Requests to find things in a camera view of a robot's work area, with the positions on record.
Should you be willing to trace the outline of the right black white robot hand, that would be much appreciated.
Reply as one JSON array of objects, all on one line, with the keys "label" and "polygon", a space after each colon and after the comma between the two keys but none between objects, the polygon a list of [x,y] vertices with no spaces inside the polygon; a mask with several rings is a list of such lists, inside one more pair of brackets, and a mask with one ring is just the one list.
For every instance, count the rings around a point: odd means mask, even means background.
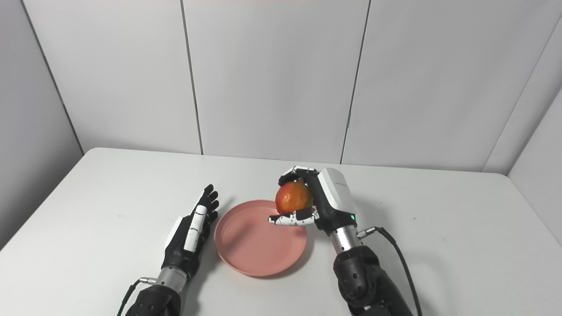
[{"label": "right black white robot hand", "polygon": [[278,226],[315,224],[318,230],[331,235],[343,227],[357,228],[355,202],[344,175],[334,168],[321,171],[294,166],[280,176],[278,184],[303,180],[312,197],[312,206],[302,207],[285,215],[269,216],[268,222]]}]

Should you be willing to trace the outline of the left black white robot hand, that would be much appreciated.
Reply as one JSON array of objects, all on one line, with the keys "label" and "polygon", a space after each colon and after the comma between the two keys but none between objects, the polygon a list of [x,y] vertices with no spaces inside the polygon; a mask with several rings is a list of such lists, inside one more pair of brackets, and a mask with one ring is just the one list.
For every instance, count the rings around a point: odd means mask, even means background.
[{"label": "left black white robot hand", "polygon": [[161,268],[172,266],[188,277],[198,272],[202,248],[209,238],[213,222],[218,218],[218,196],[213,184],[209,184],[191,213],[179,218],[166,244]]}]

